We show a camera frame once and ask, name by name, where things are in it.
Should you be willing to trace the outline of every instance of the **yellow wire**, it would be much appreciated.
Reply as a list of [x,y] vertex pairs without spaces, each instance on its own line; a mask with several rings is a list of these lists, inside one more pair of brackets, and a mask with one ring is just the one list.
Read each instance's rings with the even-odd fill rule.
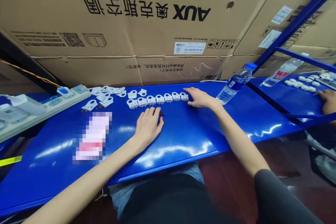
[[33,75],[33,76],[39,78],[39,79],[46,80],[46,81],[50,82],[51,84],[54,84],[54,85],[55,85],[56,87],[58,87],[58,88],[61,87],[60,85],[58,85],[58,84],[56,84],[56,83],[54,83],[54,82],[52,82],[52,81],[50,81],[50,80],[48,80],[48,79],[46,79],[46,78],[42,78],[42,77],[40,77],[40,76],[38,76],[38,75],[36,75],[36,74],[34,74],[34,73],[31,73],[31,72],[29,72],[29,71],[27,71],[27,70],[25,70],[25,69],[23,69],[23,68],[21,68],[21,67],[19,67],[19,66],[13,65],[13,64],[11,64],[11,63],[5,61],[5,60],[0,59],[0,61],[3,62],[3,63],[6,63],[6,64],[8,64],[8,65],[11,65],[12,67],[18,68],[18,69],[20,69],[20,70],[22,70],[22,71],[24,71],[24,72],[27,72],[27,73],[29,73],[29,74],[31,74],[31,75]]

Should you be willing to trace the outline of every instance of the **yellow tape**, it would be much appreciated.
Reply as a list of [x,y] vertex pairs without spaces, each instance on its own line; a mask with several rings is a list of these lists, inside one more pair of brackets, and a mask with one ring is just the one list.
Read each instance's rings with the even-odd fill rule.
[[22,160],[22,156],[11,157],[9,159],[3,159],[3,160],[0,160],[0,166],[4,166],[4,165],[9,165],[9,164],[12,164],[12,163],[20,162],[21,160]]

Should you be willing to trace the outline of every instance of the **qr code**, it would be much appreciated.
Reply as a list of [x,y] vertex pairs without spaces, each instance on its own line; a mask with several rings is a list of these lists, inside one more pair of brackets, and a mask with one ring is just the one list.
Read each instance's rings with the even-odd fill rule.
[[64,40],[71,47],[85,47],[77,33],[62,33]]

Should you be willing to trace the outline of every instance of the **plastic water bottle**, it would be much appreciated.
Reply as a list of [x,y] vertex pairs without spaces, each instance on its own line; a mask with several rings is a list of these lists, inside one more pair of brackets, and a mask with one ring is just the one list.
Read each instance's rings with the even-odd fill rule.
[[[309,56],[309,54],[307,53],[301,53],[301,55],[307,57]],[[285,78],[287,75],[289,75],[291,72],[300,67],[302,64],[303,61],[300,59],[292,58],[290,60],[287,60],[278,70],[274,72],[274,74],[265,79],[262,84],[266,87],[272,87],[283,78]]]
[[226,86],[217,95],[216,99],[220,100],[223,105],[228,103],[237,92],[251,79],[252,71],[257,67],[253,63],[247,63],[245,68],[240,69],[231,77]]

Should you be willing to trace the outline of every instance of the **floor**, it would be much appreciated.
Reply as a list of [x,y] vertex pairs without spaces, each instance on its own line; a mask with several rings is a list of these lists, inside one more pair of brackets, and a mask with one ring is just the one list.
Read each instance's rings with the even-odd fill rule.
[[[303,142],[267,141],[257,147],[289,190],[325,224],[334,223],[336,189],[311,171],[308,147]],[[245,224],[256,222],[258,210],[252,178],[232,152],[202,159],[199,168],[220,212]],[[111,198],[91,202],[72,223],[117,223]]]

